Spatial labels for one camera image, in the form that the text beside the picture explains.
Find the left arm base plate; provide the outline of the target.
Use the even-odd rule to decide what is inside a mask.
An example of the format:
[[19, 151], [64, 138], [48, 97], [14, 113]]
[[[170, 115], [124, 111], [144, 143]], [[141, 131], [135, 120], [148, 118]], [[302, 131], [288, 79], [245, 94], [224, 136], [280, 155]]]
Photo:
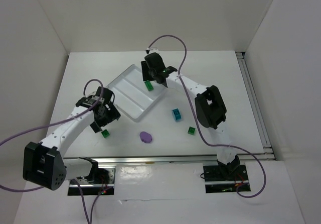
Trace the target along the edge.
[[82, 189], [84, 196], [94, 196], [102, 192], [102, 195], [114, 195], [115, 166], [105, 166], [99, 168], [98, 176], [95, 180], [88, 181], [85, 177], [77, 177], [76, 181], [70, 180], [68, 187], [68, 196], [80, 196], [80, 190], [76, 183]]

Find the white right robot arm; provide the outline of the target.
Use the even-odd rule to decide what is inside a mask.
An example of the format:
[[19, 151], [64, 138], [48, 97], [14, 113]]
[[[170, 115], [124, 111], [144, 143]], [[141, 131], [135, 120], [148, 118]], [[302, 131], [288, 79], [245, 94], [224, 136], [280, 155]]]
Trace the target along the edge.
[[180, 75], [172, 66], [166, 67], [159, 53], [149, 52], [141, 61], [143, 80], [155, 81], [165, 87], [185, 93], [196, 123], [204, 127], [213, 145], [217, 146], [217, 163], [220, 175], [229, 180], [240, 165], [236, 151], [231, 147], [225, 120], [227, 109], [218, 87], [206, 87]]

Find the green lego brick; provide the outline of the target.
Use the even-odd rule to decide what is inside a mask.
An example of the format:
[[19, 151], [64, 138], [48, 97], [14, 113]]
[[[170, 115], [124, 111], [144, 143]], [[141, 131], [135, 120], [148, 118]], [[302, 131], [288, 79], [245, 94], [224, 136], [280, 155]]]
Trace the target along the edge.
[[102, 136], [103, 136], [104, 138], [107, 138], [107, 137], [110, 136], [110, 133], [109, 133], [108, 130], [103, 130], [103, 131], [101, 132], [101, 134], [102, 134]]
[[145, 81], [144, 83], [145, 83], [145, 86], [146, 86], [148, 91], [153, 91], [154, 90], [153, 85], [151, 84], [150, 81]]
[[189, 127], [188, 128], [188, 134], [189, 135], [194, 135], [196, 133], [196, 128], [194, 127]]

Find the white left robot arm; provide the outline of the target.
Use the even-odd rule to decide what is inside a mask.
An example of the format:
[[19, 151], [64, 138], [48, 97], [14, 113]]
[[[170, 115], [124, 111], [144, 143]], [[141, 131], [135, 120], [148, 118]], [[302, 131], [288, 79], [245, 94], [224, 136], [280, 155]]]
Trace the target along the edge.
[[120, 118], [114, 99], [115, 94], [110, 89], [99, 87], [94, 95], [81, 98], [66, 122], [49, 136], [39, 143], [28, 143], [24, 150], [23, 178], [50, 190], [72, 179], [105, 184], [108, 171], [100, 169], [97, 161], [89, 157], [70, 161], [63, 158], [87, 127], [104, 138], [109, 136], [104, 127]]

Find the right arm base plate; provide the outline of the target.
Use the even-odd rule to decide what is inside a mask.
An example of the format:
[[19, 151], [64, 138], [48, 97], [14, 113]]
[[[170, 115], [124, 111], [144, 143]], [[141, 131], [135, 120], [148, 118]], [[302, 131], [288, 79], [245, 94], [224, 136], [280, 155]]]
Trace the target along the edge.
[[235, 192], [237, 187], [239, 187], [239, 192], [251, 191], [245, 165], [240, 165], [228, 177], [221, 174], [218, 165], [203, 166], [203, 173], [200, 174], [200, 177], [205, 182], [206, 193]]

